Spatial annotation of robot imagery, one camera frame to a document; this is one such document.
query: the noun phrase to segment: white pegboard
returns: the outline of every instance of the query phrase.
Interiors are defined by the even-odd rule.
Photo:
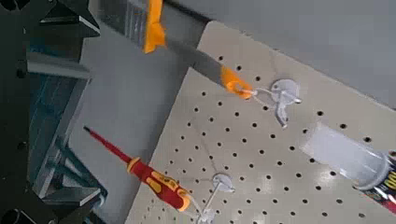
[[[396,148],[392,110],[325,77],[239,31],[210,22],[199,49],[238,70],[254,87],[281,78],[301,86],[303,103],[288,107],[283,130],[274,111],[241,100],[190,69],[151,166],[192,192],[204,206],[213,174],[233,178],[235,193],[220,192],[215,223],[316,224],[396,222],[396,216],[307,157],[299,146],[317,121],[379,150]],[[126,223],[192,223],[142,185]]]

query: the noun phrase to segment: gray wall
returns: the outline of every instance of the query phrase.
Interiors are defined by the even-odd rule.
[[[193,45],[204,29],[200,22],[169,7],[163,9],[163,24],[169,34]],[[82,127],[93,128],[128,155],[149,162],[188,66],[166,49],[143,54],[102,23],[101,32],[100,37],[84,42],[81,62],[92,71],[93,81],[70,146],[108,190],[99,216],[119,224],[126,219],[140,183]]]
[[[174,0],[396,107],[394,0]]]

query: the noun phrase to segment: screwdriver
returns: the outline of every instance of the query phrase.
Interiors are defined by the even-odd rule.
[[[147,184],[160,200],[168,203],[180,212],[185,211],[189,207],[191,202],[189,193],[174,179],[155,171],[150,166],[143,163],[138,157],[129,157],[118,147],[108,142],[90,128],[84,126],[84,130],[94,139],[102,143],[110,152],[118,156],[122,161],[125,161],[127,164],[127,172],[136,175],[141,182]]]

